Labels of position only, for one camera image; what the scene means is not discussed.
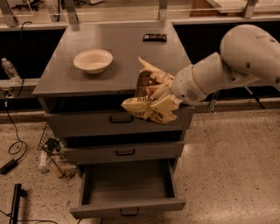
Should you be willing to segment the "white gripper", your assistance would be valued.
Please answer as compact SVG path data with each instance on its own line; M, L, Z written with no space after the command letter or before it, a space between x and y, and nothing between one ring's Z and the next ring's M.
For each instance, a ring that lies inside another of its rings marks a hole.
M147 87L147 94L155 100L150 107L161 114L167 114L179 108L183 101L187 105L196 105L207 98L197 85L193 76L193 65L187 66L178 71L172 83L166 82L155 86Z

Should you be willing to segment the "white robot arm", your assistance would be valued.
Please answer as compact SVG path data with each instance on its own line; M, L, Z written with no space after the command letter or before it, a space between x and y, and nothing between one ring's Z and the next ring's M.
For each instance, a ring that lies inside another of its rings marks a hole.
M150 107L165 114L181 103L195 105L218 90L258 80L280 91L280 43L265 30L242 24L224 35L218 52L181 69L171 84L158 89Z

